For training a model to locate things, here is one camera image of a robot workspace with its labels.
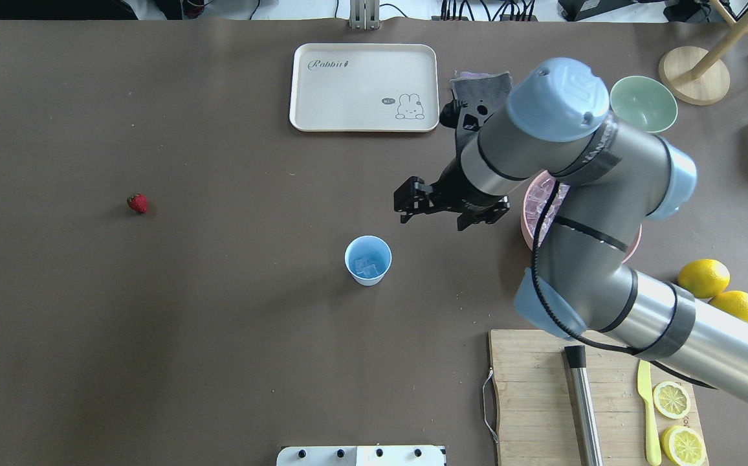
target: cutting board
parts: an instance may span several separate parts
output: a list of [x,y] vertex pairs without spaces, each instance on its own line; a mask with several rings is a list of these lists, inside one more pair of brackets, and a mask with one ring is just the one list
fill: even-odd
[[[620,344],[598,334],[596,340]],[[561,340],[542,330],[490,331],[499,466],[581,464],[561,354],[564,347],[574,344],[580,343]],[[587,372],[605,464],[647,466],[644,401],[635,392],[637,368],[635,357],[587,347]],[[656,412],[659,433],[670,425],[688,425],[702,434],[693,386],[653,366],[653,386],[661,381],[682,384],[690,395],[691,407],[684,419],[668,419]],[[673,464],[664,453],[661,463]]]

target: strawberry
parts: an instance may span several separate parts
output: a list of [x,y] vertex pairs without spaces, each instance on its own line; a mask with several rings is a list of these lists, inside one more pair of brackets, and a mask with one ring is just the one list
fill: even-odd
[[144,197],[144,195],[140,192],[138,194],[131,195],[131,197],[128,197],[126,200],[126,204],[130,209],[135,210],[140,214],[147,212],[147,198]]

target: blue cup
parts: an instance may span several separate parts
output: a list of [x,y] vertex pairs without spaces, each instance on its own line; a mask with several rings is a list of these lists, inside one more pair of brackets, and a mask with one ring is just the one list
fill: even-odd
[[345,248],[345,266],[357,283],[380,283],[391,267],[391,250],[376,236],[360,236]]

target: lemon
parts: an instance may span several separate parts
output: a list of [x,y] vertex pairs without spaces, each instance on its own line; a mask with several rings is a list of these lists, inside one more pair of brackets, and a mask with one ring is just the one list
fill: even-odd
[[708,304],[748,322],[748,294],[744,291],[726,291],[717,294],[711,301],[708,301]]
[[682,267],[677,281],[696,298],[713,298],[728,288],[731,272],[718,260],[699,259]]
[[699,466],[708,457],[702,437],[684,425],[672,425],[661,434],[661,449],[677,466]]
[[681,419],[690,411],[690,396],[672,381],[663,381],[653,389],[653,404],[662,416]]

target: knife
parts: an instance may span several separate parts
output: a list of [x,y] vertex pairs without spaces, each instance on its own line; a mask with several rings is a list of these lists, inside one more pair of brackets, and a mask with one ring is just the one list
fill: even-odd
[[661,447],[659,446],[659,431],[655,427],[650,363],[644,360],[638,362],[637,388],[638,395],[644,400],[644,456],[647,458],[647,463],[652,464],[652,466],[659,466],[661,464]]

